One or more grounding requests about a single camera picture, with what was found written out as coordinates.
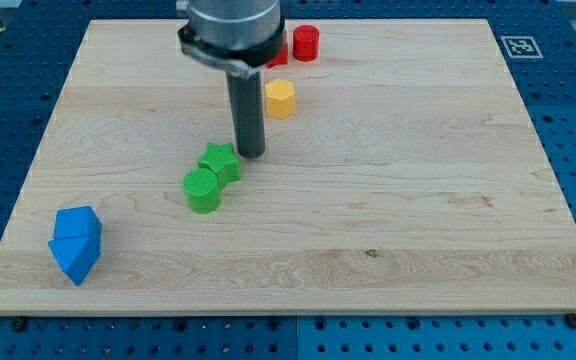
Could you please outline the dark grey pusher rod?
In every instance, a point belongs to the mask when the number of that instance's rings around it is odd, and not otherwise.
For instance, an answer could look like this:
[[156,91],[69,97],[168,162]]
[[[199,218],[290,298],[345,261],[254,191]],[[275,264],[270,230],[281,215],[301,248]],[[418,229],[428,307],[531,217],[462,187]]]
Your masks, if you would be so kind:
[[226,75],[237,151],[248,159],[265,152],[260,73],[248,79]]

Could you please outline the red block behind arm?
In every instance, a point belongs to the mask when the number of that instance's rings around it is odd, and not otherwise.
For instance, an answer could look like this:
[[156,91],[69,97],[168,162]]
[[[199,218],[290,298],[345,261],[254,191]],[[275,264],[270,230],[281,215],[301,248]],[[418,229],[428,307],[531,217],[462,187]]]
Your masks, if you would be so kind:
[[283,46],[276,57],[266,64],[267,68],[272,68],[277,65],[286,65],[288,63],[288,42],[286,39],[286,32],[282,35]]

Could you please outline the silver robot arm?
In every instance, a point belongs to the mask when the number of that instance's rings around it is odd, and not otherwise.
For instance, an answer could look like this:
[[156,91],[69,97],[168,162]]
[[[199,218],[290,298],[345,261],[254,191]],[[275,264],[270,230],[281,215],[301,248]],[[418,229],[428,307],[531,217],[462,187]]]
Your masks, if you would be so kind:
[[187,20],[178,31],[182,53],[225,73],[237,151],[260,157],[265,152],[261,68],[285,43],[280,0],[177,0],[176,10]]

